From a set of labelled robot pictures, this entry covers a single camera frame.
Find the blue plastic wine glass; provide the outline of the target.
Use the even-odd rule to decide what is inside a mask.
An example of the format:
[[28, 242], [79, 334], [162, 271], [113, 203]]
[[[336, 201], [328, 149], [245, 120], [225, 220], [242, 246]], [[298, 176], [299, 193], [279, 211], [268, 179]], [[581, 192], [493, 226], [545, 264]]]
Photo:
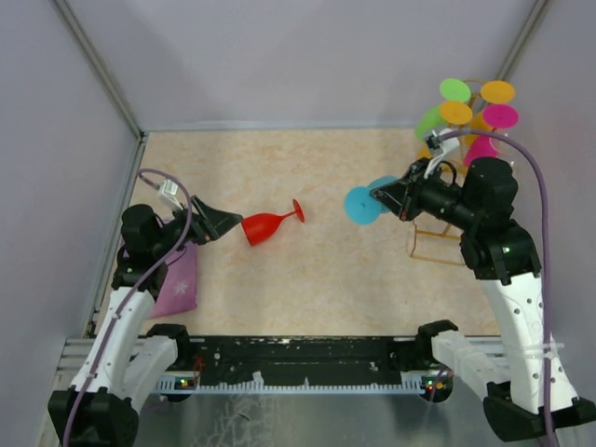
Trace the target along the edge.
[[389, 213], [389, 209], [371, 197], [370, 192], [378, 187], [396, 181], [393, 175], [380, 177], [367, 186], [356, 186], [352, 188], [344, 200], [344, 209], [347, 217], [359, 225], [374, 223], [381, 215]]

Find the red plastic wine glass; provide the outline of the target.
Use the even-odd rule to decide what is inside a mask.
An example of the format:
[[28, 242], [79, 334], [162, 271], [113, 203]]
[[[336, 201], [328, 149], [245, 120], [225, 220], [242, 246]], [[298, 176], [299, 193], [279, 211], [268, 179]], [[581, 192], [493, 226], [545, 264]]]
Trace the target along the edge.
[[271, 238], [281, 224], [291, 216], [295, 216], [301, 223], [305, 222], [305, 214], [297, 199], [292, 201], [293, 210], [283, 214], [262, 212], [245, 218], [241, 227], [251, 247], [256, 247]]

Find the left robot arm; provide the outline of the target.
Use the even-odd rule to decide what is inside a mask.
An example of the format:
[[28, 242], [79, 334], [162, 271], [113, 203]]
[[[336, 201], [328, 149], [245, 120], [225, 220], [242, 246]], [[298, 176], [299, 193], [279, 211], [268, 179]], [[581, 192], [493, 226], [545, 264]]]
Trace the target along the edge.
[[134, 348], [164, 285], [167, 260], [188, 243], [200, 246], [223, 237], [242, 220], [196, 196], [166, 223], [145, 204], [123, 212], [122, 245], [100, 331], [70, 385], [53, 391], [47, 404], [61, 445], [134, 444], [142, 406], [159, 379], [194, 357], [187, 329], [177, 324], [156, 325], [141, 349]]

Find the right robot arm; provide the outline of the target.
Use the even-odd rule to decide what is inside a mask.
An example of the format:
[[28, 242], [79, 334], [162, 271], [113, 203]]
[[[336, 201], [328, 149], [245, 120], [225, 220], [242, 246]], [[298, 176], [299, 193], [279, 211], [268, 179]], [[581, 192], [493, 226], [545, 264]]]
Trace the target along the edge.
[[553, 342], [544, 340], [543, 269], [532, 236], [511, 217], [518, 184], [510, 165], [480, 157], [457, 184], [427, 173], [429, 163], [412, 163], [370, 195], [404, 222], [425, 212], [460, 229], [462, 257], [494, 311], [508, 368], [449, 327], [416, 345], [417, 360], [429, 369], [449, 367], [479, 398], [503, 442], [594, 421], [594, 402], [577, 394]]

